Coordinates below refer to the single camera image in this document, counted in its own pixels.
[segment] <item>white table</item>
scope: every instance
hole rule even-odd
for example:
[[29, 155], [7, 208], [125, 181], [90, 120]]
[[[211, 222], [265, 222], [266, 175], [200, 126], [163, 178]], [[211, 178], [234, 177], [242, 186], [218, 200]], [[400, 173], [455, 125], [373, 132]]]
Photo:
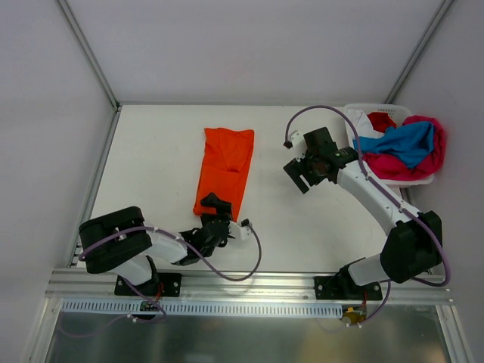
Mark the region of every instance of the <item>white table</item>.
[[[283, 147], [289, 118], [301, 107], [124, 106], [92, 217], [139, 206], [157, 227], [200, 226], [192, 208], [206, 127], [253, 129], [256, 141], [239, 220], [249, 218], [262, 241], [260, 271], [332, 272], [379, 253], [386, 237], [366, 209], [341, 187], [323, 181], [306, 195], [282, 169], [293, 155]], [[338, 147], [348, 145], [344, 121], [326, 110], [301, 115], [291, 131], [326, 126]], [[229, 241], [210, 258], [225, 271], [248, 271], [254, 240]], [[158, 268], [178, 267], [162, 259]], [[202, 263], [184, 267], [206, 270]]]

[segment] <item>laundry basket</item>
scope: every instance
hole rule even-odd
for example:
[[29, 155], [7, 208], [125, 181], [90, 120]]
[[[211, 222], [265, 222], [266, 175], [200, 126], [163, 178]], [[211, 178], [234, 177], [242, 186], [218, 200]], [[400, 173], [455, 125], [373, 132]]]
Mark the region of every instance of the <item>laundry basket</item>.
[[[363, 110], [367, 115], [372, 112], [386, 112], [395, 122], [395, 124], [400, 127], [405, 119], [412, 116], [412, 112], [407, 107], [395, 106], [393, 104], [347, 104], [343, 108], [343, 112], [346, 113], [347, 110]], [[353, 146], [353, 140], [355, 136], [353, 131], [349, 127], [348, 123], [346, 125], [346, 134], [348, 135], [349, 146]], [[429, 184], [433, 180], [433, 174], [427, 176], [426, 178], [419, 180], [382, 180], [386, 185], [391, 185], [393, 187], [408, 188], [412, 185]]]

